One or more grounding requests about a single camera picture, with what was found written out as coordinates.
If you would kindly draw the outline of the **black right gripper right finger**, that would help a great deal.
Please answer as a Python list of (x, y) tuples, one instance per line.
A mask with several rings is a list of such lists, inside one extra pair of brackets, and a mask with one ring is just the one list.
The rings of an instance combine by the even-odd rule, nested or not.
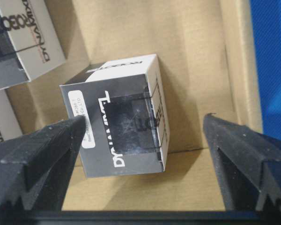
[(281, 140), (206, 114), (208, 143), (225, 206), (236, 222), (281, 225)]

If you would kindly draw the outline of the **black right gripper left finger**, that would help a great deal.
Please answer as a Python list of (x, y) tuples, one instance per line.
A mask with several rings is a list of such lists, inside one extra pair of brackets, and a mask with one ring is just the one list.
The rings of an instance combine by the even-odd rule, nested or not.
[(76, 116), (0, 143), (0, 225), (24, 211), (60, 211), (85, 134)]

